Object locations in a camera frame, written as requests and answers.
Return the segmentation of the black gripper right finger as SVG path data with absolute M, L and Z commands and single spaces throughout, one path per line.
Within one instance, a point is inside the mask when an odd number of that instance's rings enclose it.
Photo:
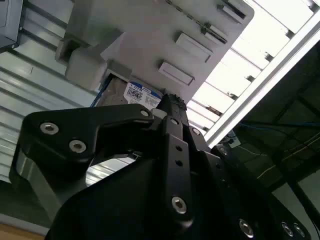
M 187 106 L 177 95 L 171 97 L 171 111 L 179 116 L 183 140 L 188 143 L 191 169 L 196 173 L 197 213 L 201 234 L 207 240 L 259 240 L 261 231 L 241 199 L 224 160 L 211 153 L 204 136 L 188 123 Z

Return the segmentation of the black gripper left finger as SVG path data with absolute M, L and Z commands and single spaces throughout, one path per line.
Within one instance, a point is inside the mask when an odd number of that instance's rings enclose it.
M 9 177 L 55 220 L 76 194 L 141 160 L 190 156 L 172 94 L 158 106 L 121 104 L 34 112 L 22 122 Z

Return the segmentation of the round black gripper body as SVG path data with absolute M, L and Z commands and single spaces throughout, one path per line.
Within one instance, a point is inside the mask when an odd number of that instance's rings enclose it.
M 309 240 L 234 158 L 197 150 L 134 162 L 70 198 L 48 240 Z

